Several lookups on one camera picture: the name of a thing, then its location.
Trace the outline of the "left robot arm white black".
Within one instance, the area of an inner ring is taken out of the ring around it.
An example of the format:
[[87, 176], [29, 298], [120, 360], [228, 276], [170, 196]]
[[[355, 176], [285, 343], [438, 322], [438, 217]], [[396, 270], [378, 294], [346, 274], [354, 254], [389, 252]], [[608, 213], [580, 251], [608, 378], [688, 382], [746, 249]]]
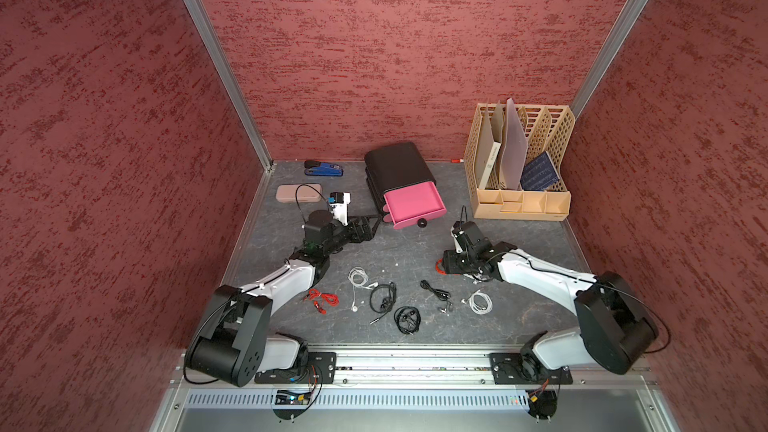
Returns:
[[302, 342], [272, 335], [272, 315], [316, 286], [332, 255], [348, 244], [373, 240], [382, 221], [379, 215], [364, 215], [342, 222], [327, 210], [312, 212], [301, 245], [278, 269], [252, 284], [222, 285], [213, 292], [187, 347], [182, 373], [193, 370], [213, 382], [242, 387], [261, 372], [295, 368]]

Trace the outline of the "black pink drawer cabinet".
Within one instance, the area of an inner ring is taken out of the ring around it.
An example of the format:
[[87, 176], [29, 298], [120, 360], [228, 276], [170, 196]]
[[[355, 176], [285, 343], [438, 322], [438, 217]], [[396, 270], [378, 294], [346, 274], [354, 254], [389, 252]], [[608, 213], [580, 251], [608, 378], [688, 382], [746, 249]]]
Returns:
[[447, 213], [437, 182], [410, 141], [383, 146], [364, 156], [366, 183], [383, 219], [393, 228], [424, 228]]

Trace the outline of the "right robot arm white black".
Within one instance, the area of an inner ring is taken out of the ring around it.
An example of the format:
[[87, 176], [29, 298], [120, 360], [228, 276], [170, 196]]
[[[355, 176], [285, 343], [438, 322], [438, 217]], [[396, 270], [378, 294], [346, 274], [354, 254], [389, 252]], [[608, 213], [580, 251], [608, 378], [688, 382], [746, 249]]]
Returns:
[[541, 332], [529, 339], [513, 360], [513, 369], [531, 383], [573, 366], [597, 365], [626, 374], [645, 354], [668, 345], [652, 345], [671, 331], [638, 298], [619, 274], [577, 272], [539, 259], [507, 243], [492, 243], [473, 221], [451, 229], [454, 247], [443, 252], [438, 269], [447, 275], [489, 278], [532, 291], [571, 313], [577, 325]]

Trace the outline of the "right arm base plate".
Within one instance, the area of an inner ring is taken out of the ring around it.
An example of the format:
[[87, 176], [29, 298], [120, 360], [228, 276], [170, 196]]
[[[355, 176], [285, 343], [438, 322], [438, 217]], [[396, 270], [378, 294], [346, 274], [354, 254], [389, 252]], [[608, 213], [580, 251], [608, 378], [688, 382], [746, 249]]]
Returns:
[[496, 385], [572, 385], [565, 368], [548, 369], [532, 353], [490, 353], [490, 370]]

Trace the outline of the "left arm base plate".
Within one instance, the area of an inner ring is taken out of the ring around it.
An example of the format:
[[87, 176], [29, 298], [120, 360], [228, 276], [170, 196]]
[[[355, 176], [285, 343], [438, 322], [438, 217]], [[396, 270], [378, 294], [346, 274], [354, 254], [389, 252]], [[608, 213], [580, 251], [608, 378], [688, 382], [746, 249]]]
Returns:
[[309, 385], [316, 381], [332, 384], [335, 376], [337, 355], [333, 352], [301, 351], [297, 362], [288, 369], [272, 369], [258, 372], [256, 384]]

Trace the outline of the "red earphones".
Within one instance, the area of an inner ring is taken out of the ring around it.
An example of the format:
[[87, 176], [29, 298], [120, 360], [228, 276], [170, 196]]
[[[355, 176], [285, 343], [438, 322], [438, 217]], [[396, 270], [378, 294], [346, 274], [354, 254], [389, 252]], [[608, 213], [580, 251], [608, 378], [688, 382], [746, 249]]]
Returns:
[[447, 272], [442, 267], [443, 259], [439, 259], [435, 264], [436, 271], [441, 275], [447, 275]]
[[340, 304], [337, 295], [324, 293], [316, 288], [309, 289], [306, 295], [303, 297], [303, 301], [311, 303], [315, 310], [322, 315], [327, 314], [327, 307], [333, 308]]

